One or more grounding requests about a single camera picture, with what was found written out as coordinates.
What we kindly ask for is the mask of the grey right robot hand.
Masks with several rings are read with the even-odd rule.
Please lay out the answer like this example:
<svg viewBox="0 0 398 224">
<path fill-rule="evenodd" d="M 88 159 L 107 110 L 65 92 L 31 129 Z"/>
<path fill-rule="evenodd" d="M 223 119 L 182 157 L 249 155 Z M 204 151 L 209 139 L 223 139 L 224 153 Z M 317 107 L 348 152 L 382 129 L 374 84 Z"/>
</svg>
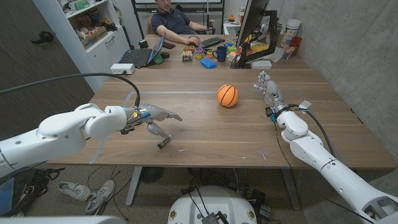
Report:
<svg viewBox="0 0 398 224">
<path fill-rule="evenodd" d="M 258 82 L 261 85 L 254 85 L 254 88 L 263 92 L 265 102 L 268 104 L 268 109 L 266 109 L 268 117 L 273 116 L 276 119 L 283 112 L 289 110 L 280 90 L 268 73 L 261 71 L 258 75 Z"/>
</svg>

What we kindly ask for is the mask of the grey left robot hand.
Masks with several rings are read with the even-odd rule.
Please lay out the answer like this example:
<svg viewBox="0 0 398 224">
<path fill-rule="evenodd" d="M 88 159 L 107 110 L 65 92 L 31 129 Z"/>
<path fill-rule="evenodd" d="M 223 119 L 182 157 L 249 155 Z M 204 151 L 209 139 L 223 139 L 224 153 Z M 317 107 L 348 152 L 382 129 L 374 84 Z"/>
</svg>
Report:
<svg viewBox="0 0 398 224">
<path fill-rule="evenodd" d="M 130 131 L 133 131 L 136 126 L 146 123 L 147 130 L 150 133 L 163 138 L 169 138 L 170 135 L 155 124 L 155 121 L 163 121 L 166 118 L 182 121 L 182 118 L 177 113 L 149 104 L 124 108 L 124 110 L 126 112 L 127 121 L 125 127 L 120 130 L 121 134 L 128 134 Z"/>
</svg>

